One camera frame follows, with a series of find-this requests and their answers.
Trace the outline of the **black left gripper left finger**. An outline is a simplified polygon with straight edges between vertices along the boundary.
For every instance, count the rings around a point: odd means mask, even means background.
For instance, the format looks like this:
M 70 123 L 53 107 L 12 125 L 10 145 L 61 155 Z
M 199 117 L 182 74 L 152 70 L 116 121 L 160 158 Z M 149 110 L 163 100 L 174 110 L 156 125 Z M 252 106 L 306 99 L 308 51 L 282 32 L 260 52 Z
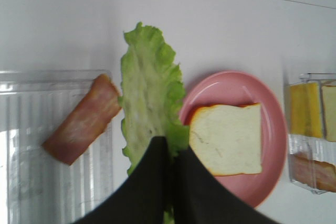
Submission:
M 156 136 L 126 181 L 75 223 L 163 223 L 166 165 L 166 139 Z

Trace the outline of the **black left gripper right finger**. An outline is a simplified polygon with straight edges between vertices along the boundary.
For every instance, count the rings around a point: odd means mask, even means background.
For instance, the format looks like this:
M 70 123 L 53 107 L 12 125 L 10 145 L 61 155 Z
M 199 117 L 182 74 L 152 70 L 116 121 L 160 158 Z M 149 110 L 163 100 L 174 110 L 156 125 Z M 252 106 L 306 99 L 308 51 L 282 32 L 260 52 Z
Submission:
M 188 148 L 174 163 L 175 223 L 276 223 L 223 187 Z

